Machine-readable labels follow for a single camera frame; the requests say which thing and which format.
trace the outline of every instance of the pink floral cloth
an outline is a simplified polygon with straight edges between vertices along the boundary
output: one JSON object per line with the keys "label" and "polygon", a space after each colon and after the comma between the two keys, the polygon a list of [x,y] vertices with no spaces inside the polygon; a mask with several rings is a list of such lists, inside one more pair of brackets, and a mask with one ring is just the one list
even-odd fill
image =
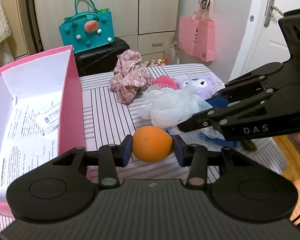
{"label": "pink floral cloth", "polygon": [[135,98],[138,88],[146,84],[152,85],[154,80],[146,68],[140,67],[141,55],[137,51],[126,50],[119,55],[117,65],[113,71],[114,77],[109,85],[117,93],[117,101],[129,104]]}

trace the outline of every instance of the black suitcase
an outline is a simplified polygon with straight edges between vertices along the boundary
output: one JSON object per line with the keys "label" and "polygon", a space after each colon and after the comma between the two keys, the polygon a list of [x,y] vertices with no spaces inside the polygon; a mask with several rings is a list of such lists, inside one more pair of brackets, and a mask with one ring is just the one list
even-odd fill
{"label": "black suitcase", "polygon": [[109,45],[75,54],[79,77],[113,71],[118,61],[117,56],[127,49],[130,49],[129,45],[116,37]]}

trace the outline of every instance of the purple plush toy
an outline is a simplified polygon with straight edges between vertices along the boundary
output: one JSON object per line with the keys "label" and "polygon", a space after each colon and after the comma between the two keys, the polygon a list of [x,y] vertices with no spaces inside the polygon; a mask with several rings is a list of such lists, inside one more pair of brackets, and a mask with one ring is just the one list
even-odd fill
{"label": "purple plush toy", "polygon": [[198,96],[200,96],[203,100],[206,100],[213,95],[213,85],[217,82],[217,79],[217,76],[213,74],[207,77],[194,77],[182,80],[176,79],[175,82],[179,89],[183,89],[189,81],[194,81],[198,86]]}

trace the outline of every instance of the wardrobe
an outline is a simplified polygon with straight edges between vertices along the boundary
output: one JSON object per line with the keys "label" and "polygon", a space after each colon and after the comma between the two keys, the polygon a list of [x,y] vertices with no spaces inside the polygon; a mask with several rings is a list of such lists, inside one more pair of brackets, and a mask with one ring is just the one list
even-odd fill
{"label": "wardrobe", "polygon": [[[143,61],[164,57],[174,39],[179,0],[93,0],[97,9],[110,8],[114,36],[125,40]],[[45,50],[63,45],[58,26],[74,15],[74,0],[34,0]],[[78,11],[92,10],[87,0]]]}

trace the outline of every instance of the pink box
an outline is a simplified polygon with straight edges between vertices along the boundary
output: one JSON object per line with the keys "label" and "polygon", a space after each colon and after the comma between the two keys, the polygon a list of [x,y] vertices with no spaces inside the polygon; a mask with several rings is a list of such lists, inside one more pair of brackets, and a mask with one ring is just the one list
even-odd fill
{"label": "pink box", "polygon": [[[43,136],[33,117],[46,102],[61,103],[60,121],[58,130]],[[28,160],[32,154],[29,142],[35,147],[32,161]],[[86,142],[82,87],[72,46],[44,51],[0,68],[0,214],[12,217],[3,194],[5,185],[78,146],[86,147]]]}

